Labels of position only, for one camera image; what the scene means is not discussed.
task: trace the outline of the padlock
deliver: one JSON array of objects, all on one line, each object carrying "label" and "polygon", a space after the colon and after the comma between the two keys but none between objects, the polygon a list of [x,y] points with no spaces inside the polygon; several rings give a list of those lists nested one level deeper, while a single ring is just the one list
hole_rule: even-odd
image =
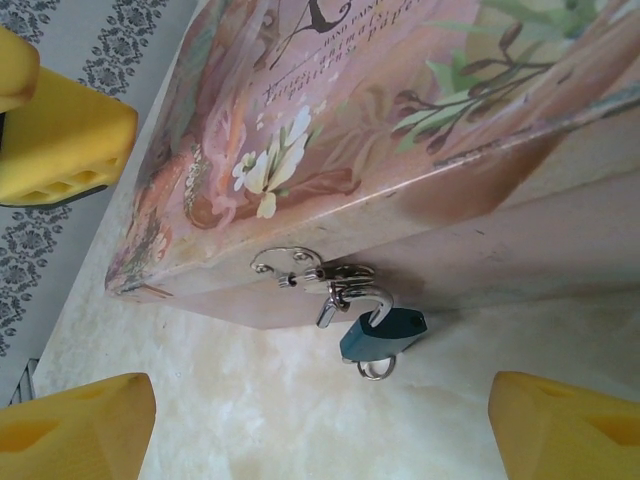
[{"label": "padlock", "polygon": [[[372,312],[364,313],[340,340],[340,352],[346,363],[357,363],[358,371],[368,380],[382,380],[395,366],[402,353],[427,332],[427,322],[418,310],[393,308],[376,327],[371,326]],[[363,364],[389,359],[387,371],[371,375]]]},{"label": "padlock", "polygon": [[351,302],[356,300],[374,300],[378,307],[369,312],[369,323],[377,326],[393,308],[393,297],[384,288],[375,285],[354,285],[338,290],[333,282],[329,283],[329,298],[324,302],[316,320],[319,328],[327,328],[336,312],[348,312]]}]

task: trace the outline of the metal hasp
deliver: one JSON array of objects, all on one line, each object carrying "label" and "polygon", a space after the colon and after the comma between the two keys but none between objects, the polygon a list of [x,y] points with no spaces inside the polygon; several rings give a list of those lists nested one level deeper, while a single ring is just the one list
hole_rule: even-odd
[{"label": "metal hasp", "polygon": [[377,327],[393,308],[393,296],[385,289],[375,285],[355,285],[342,290],[337,290],[334,285],[329,285],[329,298],[324,302],[316,325],[319,328],[327,328],[336,312],[348,312],[351,302],[356,300],[373,300],[378,302],[376,309],[371,312],[369,324]]},{"label": "metal hasp", "polygon": [[270,274],[278,280],[280,288],[291,288],[304,278],[307,271],[320,268],[322,258],[304,247],[278,247],[260,252],[251,262],[251,268],[261,275]]}]

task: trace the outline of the patterned fabric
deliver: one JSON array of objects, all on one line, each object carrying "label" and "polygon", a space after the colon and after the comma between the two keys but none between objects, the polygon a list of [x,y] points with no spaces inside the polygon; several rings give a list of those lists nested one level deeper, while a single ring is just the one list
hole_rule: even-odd
[{"label": "patterned fabric", "polygon": [[[0,0],[0,24],[38,44],[43,25],[49,24],[60,2]],[[168,3],[169,0],[115,0],[78,81],[107,95],[118,97],[126,93]],[[73,209],[61,206],[49,210],[0,210],[0,214],[11,215],[13,220],[0,235],[0,357],[5,357],[38,282],[44,274],[54,273],[46,270],[47,256],[54,253]]]},{"label": "patterned fabric", "polygon": [[0,0],[0,24],[32,44],[40,43],[42,25],[50,22],[49,13],[60,0]]},{"label": "patterned fabric", "polygon": [[91,49],[94,58],[87,60],[78,79],[99,92],[116,97],[127,91],[128,79],[136,73],[142,49],[156,29],[155,19],[169,0],[117,0],[114,14],[107,17],[108,27],[98,35],[99,45]]}]

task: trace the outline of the white flower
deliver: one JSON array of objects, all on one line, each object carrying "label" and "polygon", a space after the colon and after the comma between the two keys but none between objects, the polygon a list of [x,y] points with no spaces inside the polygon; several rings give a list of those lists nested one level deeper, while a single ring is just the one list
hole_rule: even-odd
[{"label": "white flower", "polygon": [[305,105],[300,109],[296,118],[293,120],[293,125],[287,134],[287,138],[284,141],[284,146],[288,147],[292,145],[302,135],[309,124],[311,123],[311,115],[309,115],[309,107]]},{"label": "white flower", "polygon": [[314,110],[313,113],[315,113],[316,115],[318,115],[319,113],[321,113],[325,108],[327,108],[327,101],[323,100],[322,103],[320,105],[318,105]]},{"label": "white flower", "polygon": [[245,154],[233,168],[233,176],[237,178],[235,190],[238,191],[244,183],[247,190],[261,196],[256,213],[258,218],[275,215],[277,196],[283,194],[278,188],[293,176],[302,161],[310,123],[310,108],[305,105],[291,125],[280,128],[279,134],[271,139],[268,148],[258,158],[255,152]]},{"label": "white flower", "polygon": [[247,176],[247,173],[256,165],[256,152],[245,153],[240,161],[233,167],[231,174],[236,178],[236,183],[233,184],[233,189],[237,192],[242,188],[242,184]]},{"label": "white flower", "polygon": [[289,180],[304,156],[304,145],[308,135],[303,133],[284,154],[281,154],[279,140],[269,145],[256,160],[255,166],[245,176],[244,184],[256,195],[262,195],[258,206],[258,218],[271,218],[276,212],[276,194],[274,191]]}]

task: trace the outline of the pink box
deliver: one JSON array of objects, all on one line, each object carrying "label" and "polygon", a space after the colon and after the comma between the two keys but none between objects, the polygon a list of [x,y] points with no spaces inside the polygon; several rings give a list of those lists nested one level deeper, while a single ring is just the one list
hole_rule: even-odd
[{"label": "pink box", "polygon": [[636,5],[210,1],[107,290],[313,323],[324,296],[250,267],[279,246],[370,264],[426,310],[640,284]]}]

